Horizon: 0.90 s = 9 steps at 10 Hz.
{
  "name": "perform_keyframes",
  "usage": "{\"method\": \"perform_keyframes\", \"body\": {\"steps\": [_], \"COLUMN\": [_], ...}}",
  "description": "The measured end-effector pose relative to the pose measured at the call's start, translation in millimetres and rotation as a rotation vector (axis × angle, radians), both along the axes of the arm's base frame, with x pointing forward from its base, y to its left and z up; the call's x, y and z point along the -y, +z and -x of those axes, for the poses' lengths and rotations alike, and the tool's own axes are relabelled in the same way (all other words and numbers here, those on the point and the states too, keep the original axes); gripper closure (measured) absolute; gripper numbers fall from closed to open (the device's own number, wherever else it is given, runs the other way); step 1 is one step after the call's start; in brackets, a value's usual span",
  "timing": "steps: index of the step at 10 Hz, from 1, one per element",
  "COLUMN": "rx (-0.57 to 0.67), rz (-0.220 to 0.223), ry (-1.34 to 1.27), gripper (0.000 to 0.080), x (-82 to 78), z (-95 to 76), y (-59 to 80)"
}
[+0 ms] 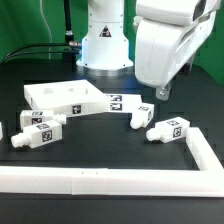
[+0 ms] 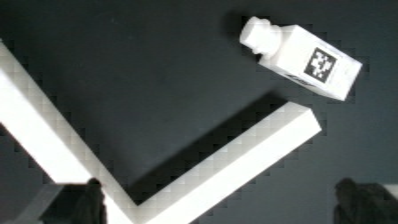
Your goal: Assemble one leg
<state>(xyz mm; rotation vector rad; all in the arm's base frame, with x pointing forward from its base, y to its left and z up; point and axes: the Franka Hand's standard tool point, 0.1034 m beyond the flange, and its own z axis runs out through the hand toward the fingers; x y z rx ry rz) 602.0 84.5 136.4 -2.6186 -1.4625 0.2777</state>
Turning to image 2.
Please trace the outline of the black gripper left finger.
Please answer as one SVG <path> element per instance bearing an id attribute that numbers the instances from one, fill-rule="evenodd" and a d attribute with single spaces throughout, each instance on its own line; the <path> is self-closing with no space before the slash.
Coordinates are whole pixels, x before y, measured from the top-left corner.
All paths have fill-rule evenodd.
<path id="1" fill-rule="evenodd" d="M 11 224 L 107 224 L 102 183 L 47 185 Z"/>

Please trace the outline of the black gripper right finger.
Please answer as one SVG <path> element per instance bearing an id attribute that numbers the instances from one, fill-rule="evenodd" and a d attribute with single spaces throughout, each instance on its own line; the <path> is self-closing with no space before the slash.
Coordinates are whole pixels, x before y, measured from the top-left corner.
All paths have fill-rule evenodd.
<path id="1" fill-rule="evenodd" d="M 398 224 L 398 199 L 379 183 L 336 184 L 335 224 Z"/>

